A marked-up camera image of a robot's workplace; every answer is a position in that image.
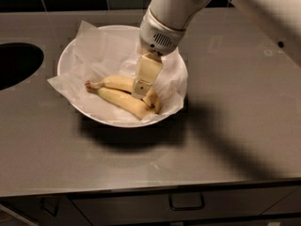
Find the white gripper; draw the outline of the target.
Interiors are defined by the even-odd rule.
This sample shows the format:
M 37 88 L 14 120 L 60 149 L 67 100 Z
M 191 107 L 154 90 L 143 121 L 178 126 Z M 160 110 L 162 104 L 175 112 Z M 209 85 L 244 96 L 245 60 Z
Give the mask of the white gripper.
M 163 21 L 148 8 L 139 28 L 141 56 L 136 64 L 132 95 L 144 98 L 163 69 L 159 56 L 171 54 L 181 42 L 186 30 L 186 23 L 174 18 Z

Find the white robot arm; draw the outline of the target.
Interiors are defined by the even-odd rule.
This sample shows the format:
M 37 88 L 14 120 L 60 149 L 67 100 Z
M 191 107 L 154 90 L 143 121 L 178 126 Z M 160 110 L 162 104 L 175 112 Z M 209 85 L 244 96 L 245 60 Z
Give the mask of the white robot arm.
M 204 8 L 237 8 L 295 63 L 301 61 L 301 0 L 151 0 L 139 28 L 133 96 L 143 98 Z

